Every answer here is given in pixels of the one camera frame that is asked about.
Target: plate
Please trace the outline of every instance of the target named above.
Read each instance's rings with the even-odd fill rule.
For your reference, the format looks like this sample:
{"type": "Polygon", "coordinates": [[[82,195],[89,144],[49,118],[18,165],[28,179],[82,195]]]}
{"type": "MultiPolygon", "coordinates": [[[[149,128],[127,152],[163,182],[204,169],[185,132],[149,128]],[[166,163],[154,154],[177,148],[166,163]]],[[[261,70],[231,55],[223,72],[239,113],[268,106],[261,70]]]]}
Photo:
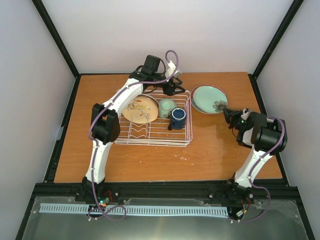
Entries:
{"type": "Polygon", "coordinates": [[[157,108],[159,108],[159,102],[157,101],[157,99],[155,99],[153,96],[150,96],[150,95],[148,95],[148,94],[140,94],[140,95],[138,95],[138,97],[140,97],[140,96],[144,96],[144,97],[146,97],[146,98],[149,98],[149,99],[151,99],[153,102],[154,102],[154,104],[157,106],[157,108]]]}
{"type": "Polygon", "coordinates": [[[228,99],[220,88],[204,84],[191,91],[191,104],[203,114],[219,114],[228,106],[228,99]]]}
{"type": "Polygon", "coordinates": [[[149,96],[137,96],[122,111],[123,116],[135,124],[151,123],[157,119],[158,106],[149,96]]]}

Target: black metal frame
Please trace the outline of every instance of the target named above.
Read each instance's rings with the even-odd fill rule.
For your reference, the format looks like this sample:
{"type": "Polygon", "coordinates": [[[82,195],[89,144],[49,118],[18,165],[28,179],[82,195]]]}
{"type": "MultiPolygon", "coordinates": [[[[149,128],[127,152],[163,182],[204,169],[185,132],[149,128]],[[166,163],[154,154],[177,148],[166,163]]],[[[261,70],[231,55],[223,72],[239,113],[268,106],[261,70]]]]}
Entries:
{"type": "MultiPolygon", "coordinates": [[[[263,114],[266,114],[266,108],[258,87],[257,79],[266,65],[268,59],[279,43],[281,37],[288,28],[290,22],[297,13],[299,7],[304,0],[293,0],[289,10],[284,16],[283,21],[281,22],[278,30],[273,36],[269,46],[267,47],[265,53],[263,54],[260,62],[258,63],[253,74],[248,74],[250,79],[252,89],[254,91],[258,106],[260,111],[263,114]]],[[[47,26],[50,34],[52,35],[56,45],[58,46],[61,54],[63,55],[66,63],[68,64],[71,72],[75,77],[75,83],[69,99],[65,115],[62,120],[62,136],[60,140],[56,141],[52,156],[49,161],[49,166],[45,174],[44,182],[37,183],[34,187],[30,202],[26,209],[24,218],[22,220],[19,232],[17,234],[16,240],[20,240],[23,237],[25,227],[27,225],[29,215],[35,200],[35,197],[40,196],[74,196],[79,198],[80,183],[53,183],[57,166],[59,163],[60,154],[62,151],[64,139],[67,133],[68,123],[70,120],[71,112],[73,105],[76,99],[77,90],[79,82],[82,75],[93,75],[92,73],[83,73],[79,74],[75,64],[73,63],[57,29],[55,28],[44,4],[41,0],[32,0],[36,9],[38,10],[40,16],[42,17],[45,25],[47,26]]],[[[286,172],[279,154],[276,155],[277,162],[279,164],[282,179],[264,179],[264,180],[255,180],[255,184],[264,186],[269,189],[272,199],[278,200],[293,200],[296,201],[300,216],[302,218],[307,236],[310,240],[315,239],[305,208],[300,198],[300,194],[297,187],[289,186],[289,182],[286,176],[286,172]]],[[[173,199],[196,199],[211,204],[221,204],[222,206],[228,208],[237,208],[239,207],[238,203],[230,203],[225,200],[221,200],[221,197],[214,195],[210,197],[210,194],[219,194],[224,191],[226,187],[226,181],[215,180],[215,181],[188,181],[188,182],[137,182],[137,183],[104,183],[104,186],[110,189],[113,193],[118,193],[118,196],[113,196],[114,201],[117,201],[119,204],[123,203],[123,200],[130,198],[173,198],[173,199]]],[[[261,189],[252,189],[252,194],[256,199],[266,199],[266,193],[261,189]]]]}

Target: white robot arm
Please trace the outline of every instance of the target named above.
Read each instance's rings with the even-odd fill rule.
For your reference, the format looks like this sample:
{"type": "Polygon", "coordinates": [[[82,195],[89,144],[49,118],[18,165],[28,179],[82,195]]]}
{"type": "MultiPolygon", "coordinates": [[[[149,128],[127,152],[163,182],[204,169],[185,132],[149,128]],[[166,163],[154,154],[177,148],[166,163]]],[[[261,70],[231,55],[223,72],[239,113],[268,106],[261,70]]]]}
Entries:
{"type": "MultiPolygon", "coordinates": [[[[109,110],[115,110],[117,115],[120,116],[122,111],[125,109],[125,107],[128,106],[128,104],[131,103],[131,101],[136,96],[140,95],[144,91],[142,84],[137,84],[137,85],[128,87],[129,85],[133,83],[138,83],[138,82],[139,80],[137,79],[129,78],[126,81],[125,85],[118,91],[118,93],[120,92],[124,92],[124,93],[120,94],[119,97],[117,97],[118,93],[116,93],[111,99],[104,102],[102,105],[105,108],[108,108],[109,110]]],[[[92,141],[93,149],[91,154],[90,167],[86,172],[85,176],[90,182],[94,181],[95,183],[99,184],[105,179],[105,168],[107,164],[108,154],[113,142],[107,142],[106,144],[104,144],[99,139],[96,139],[96,141],[95,140],[92,141]],[[92,166],[93,166],[94,179],[92,179],[92,174],[91,174],[92,166]]]]}
{"type": "Polygon", "coordinates": [[[181,72],[177,54],[173,50],[169,50],[166,53],[166,59],[170,52],[176,56],[176,65],[167,60],[169,68],[163,74],[157,73],[159,64],[163,61],[158,57],[148,55],[144,65],[139,66],[130,74],[124,86],[111,99],[103,104],[96,103],[93,106],[88,133],[89,139],[93,142],[92,154],[88,171],[82,180],[82,184],[87,189],[92,189],[92,183],[95,185],[103,184],[110,148],[120,134],[118,116],[135,97],[143,93],[149,86],[162,88],[163,93],[168,96],[186,91],[181,87],[182,81],[178,79],[181,72]]]}
{"type": "Polygon", "coordinates": [[[251,148],[242,167],[227,182],[232,198],[245,200],[250,194],[257,174],[273,155],[287,145],[285,121],[269,118],[264,114],[244,110],[223,110],[225,121],[230,129],[237,129],[236,141],[239,145],[251,148]]]}

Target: mug handle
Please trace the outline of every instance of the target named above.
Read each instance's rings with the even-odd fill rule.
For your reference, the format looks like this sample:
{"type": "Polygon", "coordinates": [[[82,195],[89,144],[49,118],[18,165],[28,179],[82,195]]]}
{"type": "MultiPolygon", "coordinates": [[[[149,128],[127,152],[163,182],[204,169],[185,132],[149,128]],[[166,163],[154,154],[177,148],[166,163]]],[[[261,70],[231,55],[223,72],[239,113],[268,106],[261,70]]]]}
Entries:
{"type": "Polygon", "coordinates": [[[170,119],[170,123],[168,126],[168,130],[171,131],[173,129],[173,125],[174,125],[174,121],[172,119],[170,119]]]}

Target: white wall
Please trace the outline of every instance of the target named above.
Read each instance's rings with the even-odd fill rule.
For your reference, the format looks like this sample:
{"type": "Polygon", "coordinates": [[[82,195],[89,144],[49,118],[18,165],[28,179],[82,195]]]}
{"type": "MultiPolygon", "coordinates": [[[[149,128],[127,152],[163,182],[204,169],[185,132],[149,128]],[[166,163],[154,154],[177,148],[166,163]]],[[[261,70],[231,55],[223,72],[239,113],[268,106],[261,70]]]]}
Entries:
{"type": "Polygon", "coordinates": [[[268,114],[285,119],[288,143],[281,154],[320,239],[320,1],[304,1],[258,78],[268,114]]]}
{"type": "Polygon", "coordinates": [[[74,78],[31,0],[0,7],[0,239],[42,182],[74,78]]]}
{"type": "Polygon", "coordinates": [[[81,73],[174,49],[185,72],[252,73],[292,0],[44,0],[81,73]]]}

